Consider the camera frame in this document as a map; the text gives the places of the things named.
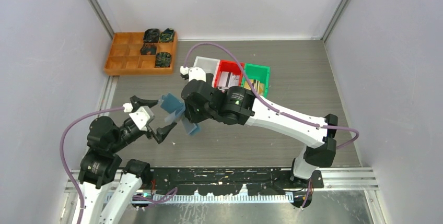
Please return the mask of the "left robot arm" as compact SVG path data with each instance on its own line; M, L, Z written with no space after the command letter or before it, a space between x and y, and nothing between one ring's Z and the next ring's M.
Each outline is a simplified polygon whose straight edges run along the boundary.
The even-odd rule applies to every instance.
M160 144L176 126L176 122L171 122L156 130L150 127L154 119L151 108L163 105L165 99L165 96L157 100L132 96L119 108L129 115L121 126L106 116L106 111L100 112L90 123L88 151L80 162L78 179L73 181L79 196L77 223L117 223L126 206L136 197L136 191L154 185L150 164L131 159L122 170L116 192L107 204L104 203L122 162L117 153L142 136Z

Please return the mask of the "blue leather card holder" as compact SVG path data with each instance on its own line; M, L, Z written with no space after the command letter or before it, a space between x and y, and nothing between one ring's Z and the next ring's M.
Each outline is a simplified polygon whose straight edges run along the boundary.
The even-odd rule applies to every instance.
M191 123L185 116L185 104L179 98L171 93L162 95L159 102L160 107L168 113L165 117L165 123L181 122L185 132L189 136L195 136L201 128L197 123Z

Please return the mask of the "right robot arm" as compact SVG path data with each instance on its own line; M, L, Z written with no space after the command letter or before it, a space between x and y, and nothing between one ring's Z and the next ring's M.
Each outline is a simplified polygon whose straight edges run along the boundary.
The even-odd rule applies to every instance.
M226 125L256 126L304 143L302 152L292 163L290 181L295 187L302 188L309 183L314 170L333 164L338 124L334 114L315 117L298 113L240 86L221 91L195 79L184 86L181 98L185 104L184 116L191 123L211 119Z

